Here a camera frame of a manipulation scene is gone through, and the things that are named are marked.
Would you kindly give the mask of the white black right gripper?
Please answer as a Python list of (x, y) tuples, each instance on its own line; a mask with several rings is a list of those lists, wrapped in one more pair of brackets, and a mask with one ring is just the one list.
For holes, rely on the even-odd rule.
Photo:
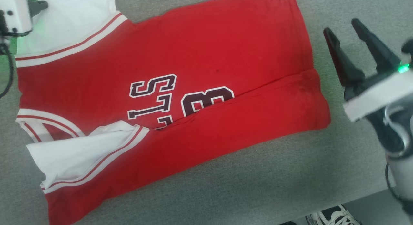
[(376, 74), (368, 78), (350, 61), (330, 28), (325, 28), (323, 34), (340, 84), (347, 91), (345, 114), (350, 121), (357, 121), (412, 94), (412, 64), (404, 64), (358, 18), (353, 18), (351, 24), (377, 65)]

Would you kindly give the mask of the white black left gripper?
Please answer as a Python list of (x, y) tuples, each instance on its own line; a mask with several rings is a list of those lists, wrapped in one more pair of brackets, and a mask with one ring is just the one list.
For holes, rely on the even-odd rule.
[(32, 31), (32, 19), (48, 8), (44, 0), (0, 0), (1, 35), (26, 36)]

